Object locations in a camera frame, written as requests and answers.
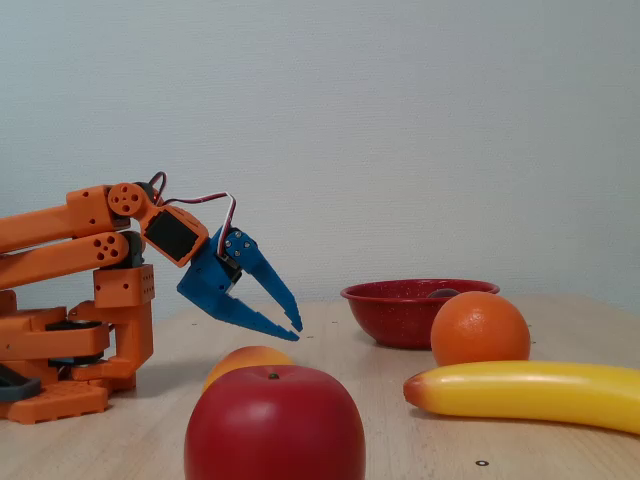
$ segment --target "white wall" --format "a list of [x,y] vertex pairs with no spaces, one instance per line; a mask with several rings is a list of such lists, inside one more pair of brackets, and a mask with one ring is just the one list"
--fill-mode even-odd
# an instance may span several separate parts
[[[639,5],[5,2],[0,216],[165,169],[171,196],[232,191],[300,300],[454,276],[640,312]],[[148,258],[166,318],[182,272]]]

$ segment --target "orange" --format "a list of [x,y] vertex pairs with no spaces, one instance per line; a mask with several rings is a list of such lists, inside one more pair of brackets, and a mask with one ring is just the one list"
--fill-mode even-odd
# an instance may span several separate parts
[[431,329],[439,366],[498,360],[529,360],[531,337],[522,314],[508,300],[465,292],[448,300]]
[[202,392],[204,393],[204,391],[209,388],[209,385],[222,375],[236,368],[293,364],[293,360],[275,348],[263,346],[242,347],[234,350],[218,362],[207,376]]

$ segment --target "yellow banana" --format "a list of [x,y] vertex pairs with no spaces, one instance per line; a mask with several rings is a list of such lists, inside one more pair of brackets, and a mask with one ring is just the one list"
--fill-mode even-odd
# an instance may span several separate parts
[[640,370],[580,363],[498,361],[450,365],[404,384],[432,413],[579,423],[640,434]]

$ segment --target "red enamel bowl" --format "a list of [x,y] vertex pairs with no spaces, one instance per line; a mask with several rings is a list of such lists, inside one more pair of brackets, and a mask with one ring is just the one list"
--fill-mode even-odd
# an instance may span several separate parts
[[340,292],[362,329],[379,344],[395,348],[431,348],[431,326],[451,297],[427,298],[436,290],[498,293],[493,283],[461,279],[414,279],[363,283]]

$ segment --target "wooden table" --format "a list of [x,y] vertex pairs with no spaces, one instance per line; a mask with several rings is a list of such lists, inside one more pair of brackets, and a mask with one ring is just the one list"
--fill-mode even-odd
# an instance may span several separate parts
[[[531,324],[533,359],[640,368],[640,318],[579,296],[511,300]],[[283,319],[277,307],[262,311]],[[402,384],[434,367],[430,352],[377,347],[345,301],[304,304],[301,311],[305,329],[297,343],[197,310],[158,324],[156,353],[140,369],[137,391],[113,397],[107,412],[34,426],[0,421],[0,478],[183,478],[184,432],[203,380],[222,356],[244,345],[274,346],[344,384],[365,424],[368,480],[640,478],[637,436],[420,412],[404,401]],[[477,466],[479,460],[489,465]]]

